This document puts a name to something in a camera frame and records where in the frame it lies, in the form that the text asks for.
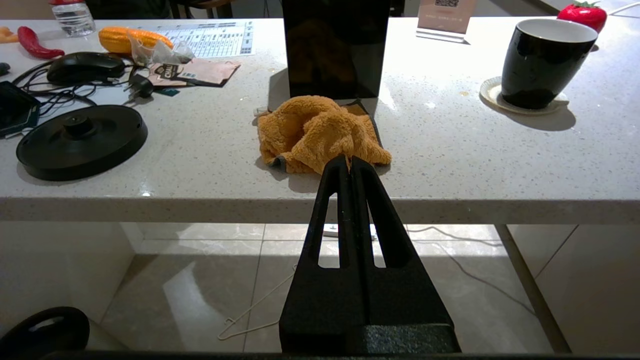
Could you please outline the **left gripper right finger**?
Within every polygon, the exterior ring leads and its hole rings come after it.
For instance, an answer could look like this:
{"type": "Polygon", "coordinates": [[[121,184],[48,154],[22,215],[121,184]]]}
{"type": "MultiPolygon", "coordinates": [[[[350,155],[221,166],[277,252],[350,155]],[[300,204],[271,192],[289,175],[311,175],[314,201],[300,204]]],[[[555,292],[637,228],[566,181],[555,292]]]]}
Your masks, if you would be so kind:
{"type": "Polygon", "coordinates": [[[362,346],[368,353],[459,353],[455,325],[377,172],[352,159],[362,346]]]}

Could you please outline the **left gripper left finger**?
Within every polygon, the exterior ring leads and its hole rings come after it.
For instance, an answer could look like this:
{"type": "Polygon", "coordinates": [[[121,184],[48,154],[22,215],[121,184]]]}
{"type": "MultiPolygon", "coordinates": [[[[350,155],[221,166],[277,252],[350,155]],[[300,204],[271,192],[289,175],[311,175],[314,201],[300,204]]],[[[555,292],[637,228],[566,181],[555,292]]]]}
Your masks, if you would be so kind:
{"type": "Polygon", "coordinates": [[[307,235],[279,318],[284,353],[345,353],[346,335],[365,323],[352,182],[346,158],[325,167],[307,235]],[[337,196],[339,267],[319,265],[331,196],[337,196]]]}

